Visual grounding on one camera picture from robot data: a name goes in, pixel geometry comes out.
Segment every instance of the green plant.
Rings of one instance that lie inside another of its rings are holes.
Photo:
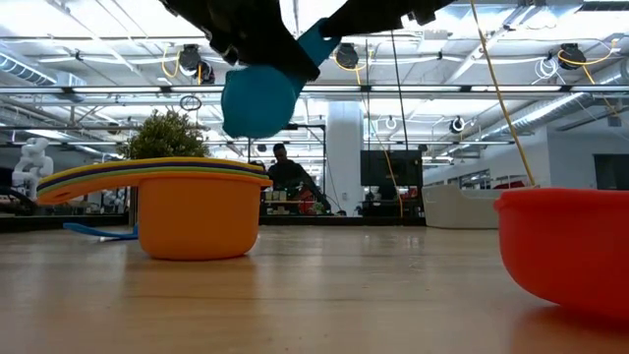
[[[118,153],[129,159],[208,155],[200,130],[188,121],[188,115],[169,110],[154,110],[129,144],[118,147]]]

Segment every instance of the monitor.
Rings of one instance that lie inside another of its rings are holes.
[[[399,187],[424,185],[424,168],[420,150],[388,151],[391,170]],[[361,151],[361,185],[387,186],[392,184],[391,172],[383,150]]]

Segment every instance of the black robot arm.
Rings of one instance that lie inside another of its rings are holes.
[[[159,0],[209,39],[225,62],[265,64],[307,81],[320,71],[282,23],[279,0]],[[454,0],[348,0],[321,28],[337,37],[401,28],[402,16],[420,24]]]

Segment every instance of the plastic bowl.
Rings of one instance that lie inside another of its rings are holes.
[[[629,320],[629,193],[505,192],[500,253],[524,289],[580,312]]]
[[[38,201],[58,205],[117,187],[138,186],[139,238],[152,257],[208,261],[244,255],[256,242],[260,167],[198,157],[83,166],[42,179]]]
[[[255,179],[216,174],[140,182],[140,244],[153,258],[207,261],[243,256],[257,239]]]

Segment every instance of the potted plant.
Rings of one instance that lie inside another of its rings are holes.
[[[118,147],[118,153],[129,159],[209,155],[197,126],[189,122],[188,115],[180,115],[173,110],[165,114],[153,110],[138,133],[129,139],[129,143]],[[138,189],[132,188],[129,224],[133,226],[137,222]]]

